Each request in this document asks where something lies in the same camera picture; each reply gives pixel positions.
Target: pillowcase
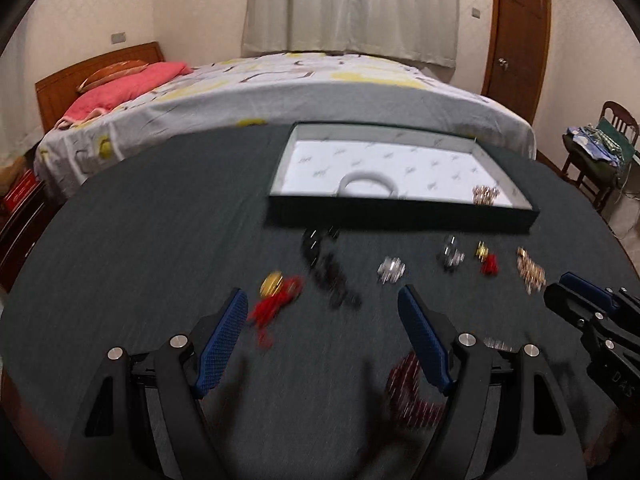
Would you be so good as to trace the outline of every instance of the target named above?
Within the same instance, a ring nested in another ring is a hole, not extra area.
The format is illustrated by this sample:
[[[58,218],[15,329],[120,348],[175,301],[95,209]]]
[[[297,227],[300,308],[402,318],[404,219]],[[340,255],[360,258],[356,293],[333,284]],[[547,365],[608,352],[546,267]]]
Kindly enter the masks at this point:
[[[82,84],[78,87],[78,93],[83,94],[92,88],[104,85],[114,79],[119,79],[126,75],[137,74],[142,72],[149,63],[141,61],[139,59],[135,61],[121,61],[120,63],[114,63],[112,65],[96,70]]]
[[[631,161],[636,153],[636,147],[631,144],[624,134],[617,131],[613,124],[607,121],[604,117],[600,119],[596,129],[600,130],[603,134],[609,137],[609,139],[613,140],[618,146],[620,146],[620,149],[622,150],[622,158],[624,159],[623,164],[627,164]]]
[[[178,75],[193,72],[183,62],[160,62],[140,73],[121,77],[82,94],[56,123],[61,130],[89,119],[108,114],[115,107],[168,83]]]

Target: wooden headboard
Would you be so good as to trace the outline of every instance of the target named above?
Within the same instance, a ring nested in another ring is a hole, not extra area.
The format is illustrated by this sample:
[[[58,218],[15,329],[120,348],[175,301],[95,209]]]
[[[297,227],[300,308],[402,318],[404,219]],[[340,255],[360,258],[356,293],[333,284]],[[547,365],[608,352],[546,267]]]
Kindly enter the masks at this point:
[[[149,63],[164,61],[157,41],[129,46],[92,57],[75,65],[63,68],[36,83],[36,96],[40,107],[40,118],[45,132],[52,129],[68,108],[78,98],[76,90],[96,70],[119,61],[141,59]]]

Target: white curtain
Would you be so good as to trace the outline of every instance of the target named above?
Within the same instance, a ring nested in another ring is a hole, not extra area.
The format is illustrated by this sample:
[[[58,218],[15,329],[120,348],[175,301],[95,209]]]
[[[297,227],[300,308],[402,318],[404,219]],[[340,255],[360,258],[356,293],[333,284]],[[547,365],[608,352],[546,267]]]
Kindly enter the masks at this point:
[[[249,0],[242,52],[363,52],[455,67],[458,0]]]

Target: electrical outlet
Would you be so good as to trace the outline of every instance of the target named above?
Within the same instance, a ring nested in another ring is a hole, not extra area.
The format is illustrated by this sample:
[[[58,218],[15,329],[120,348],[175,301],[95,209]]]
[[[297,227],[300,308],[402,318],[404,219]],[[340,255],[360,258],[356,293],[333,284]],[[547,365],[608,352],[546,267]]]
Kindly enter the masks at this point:
[[[124,43],[127,41],[127,35],[124,32],[117,32],[111,35],[111,44]]]

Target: wooden door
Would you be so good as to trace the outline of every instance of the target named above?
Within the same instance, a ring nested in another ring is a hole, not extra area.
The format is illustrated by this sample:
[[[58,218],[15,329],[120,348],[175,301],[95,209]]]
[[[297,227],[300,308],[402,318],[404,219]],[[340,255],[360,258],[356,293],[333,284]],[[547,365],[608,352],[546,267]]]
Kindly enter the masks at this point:
[[[545,78],[551,0],[498,0],[497,7],[484,94],[532,123]]]

